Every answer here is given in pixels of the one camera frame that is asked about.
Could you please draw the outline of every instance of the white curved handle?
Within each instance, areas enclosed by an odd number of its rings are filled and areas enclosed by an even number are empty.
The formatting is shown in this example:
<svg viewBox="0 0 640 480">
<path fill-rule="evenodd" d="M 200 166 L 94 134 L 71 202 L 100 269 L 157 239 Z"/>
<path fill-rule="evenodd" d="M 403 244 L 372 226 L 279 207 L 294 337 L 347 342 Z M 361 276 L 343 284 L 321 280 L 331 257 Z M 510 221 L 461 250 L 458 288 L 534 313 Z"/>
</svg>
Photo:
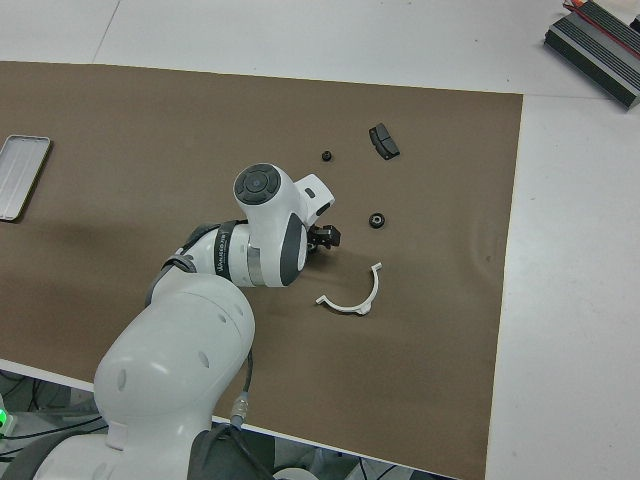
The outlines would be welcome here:
<svg viewBox="0 0 640 480">
<path fill-rule="evenodd" d="M 371 267 L 371 273 L 373 273 L 373 289 L 371 293 L 367 297 L 367 299 L 362 302 L 360 305 L 356 305 L 355 307 L 341 307 L 340 305 L 336 305 L 331 300 L 327 298 L 326 295 L 322 295 L 320 298 L 316 300 L 316 303 L 320 305 L 321 303 L 326 303 L 329 307 L 333 308 L 338 312 L 343 313 L 357 313 L 358 315 L 366 315 L 371 310 L 371 304 L 373 300 L 376 298 L 378 294 L 378 270 L 382 268 L 382 263 L 376 263 Z"/>
</svg>

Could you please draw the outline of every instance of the cable connector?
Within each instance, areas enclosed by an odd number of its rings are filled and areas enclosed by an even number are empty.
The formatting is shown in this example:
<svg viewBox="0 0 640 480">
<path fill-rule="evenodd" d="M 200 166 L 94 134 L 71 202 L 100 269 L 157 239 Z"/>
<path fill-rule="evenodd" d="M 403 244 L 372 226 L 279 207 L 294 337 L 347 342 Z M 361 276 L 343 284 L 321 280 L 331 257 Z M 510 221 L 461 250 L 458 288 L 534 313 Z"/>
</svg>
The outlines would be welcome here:
<svg viewBox="0 0 640 480">
<path fill-rule="evenodd" d="M 233 407 L 231 408 L 231 416 L 230 422 L 231 425 L 236 427 L 238 430 L 242 429 L 242 424 L 247 418 L 247 413 L 249 412 L 249 392 L 242 392 L 238 395 L 235 402 L 233 402 Z"/>
</svg>

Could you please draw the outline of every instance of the silver rectangular tray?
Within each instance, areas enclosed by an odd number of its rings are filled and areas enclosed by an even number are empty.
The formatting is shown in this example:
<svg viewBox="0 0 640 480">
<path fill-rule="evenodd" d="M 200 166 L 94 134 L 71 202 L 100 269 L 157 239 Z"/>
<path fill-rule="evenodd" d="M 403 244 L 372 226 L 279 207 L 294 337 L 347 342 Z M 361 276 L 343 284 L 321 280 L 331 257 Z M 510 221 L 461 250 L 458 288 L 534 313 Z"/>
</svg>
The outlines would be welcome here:
<svg viewBox="0 0 640 480">
<path fill-rule="evenodd" d="M 50 145 L 46 137 L 7 137 L 0 150 L 0 220 L 20 215 Z"/>
</svg>

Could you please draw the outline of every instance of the black round part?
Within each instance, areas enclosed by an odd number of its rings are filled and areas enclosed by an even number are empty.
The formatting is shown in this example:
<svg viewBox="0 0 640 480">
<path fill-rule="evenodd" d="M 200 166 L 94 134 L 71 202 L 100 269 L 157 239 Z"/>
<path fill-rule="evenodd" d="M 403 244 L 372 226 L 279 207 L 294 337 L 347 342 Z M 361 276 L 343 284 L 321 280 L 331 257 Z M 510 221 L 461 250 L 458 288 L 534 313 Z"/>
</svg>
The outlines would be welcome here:
<svg viewBox="0 0 640 480">
<path fill-rule="evenodd" d="M 371 225 L 371 228 L 380 228 L 384 225 L 384 215 L 380 212 L 371 214 L 369 217 L 369 225 Z"/>
</svg>

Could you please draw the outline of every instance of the white robotic arm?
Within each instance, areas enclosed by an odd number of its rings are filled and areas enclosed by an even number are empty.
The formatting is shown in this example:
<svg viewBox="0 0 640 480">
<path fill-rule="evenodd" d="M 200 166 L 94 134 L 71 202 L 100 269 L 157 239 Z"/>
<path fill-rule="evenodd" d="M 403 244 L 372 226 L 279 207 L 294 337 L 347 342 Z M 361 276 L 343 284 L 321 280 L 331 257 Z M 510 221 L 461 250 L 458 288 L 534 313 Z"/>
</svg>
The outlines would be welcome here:
<svg viewBox="0 0 640 480">
<path fill-rule="evenodd" d="M 253 341 L 253 313 L 238 286 L 293 282 L 306 260 L 307 231 L 334 202 L 314 175 L 294 183 L 268 164 L 245 169 L 234 194 L 247 222 L 194 232 L 100 362 L 95 401 L 108 434 L 63 440 L 34 478 L 187 478 L 194 439 L 210 429 L 211 412 Z"/>
</svg>

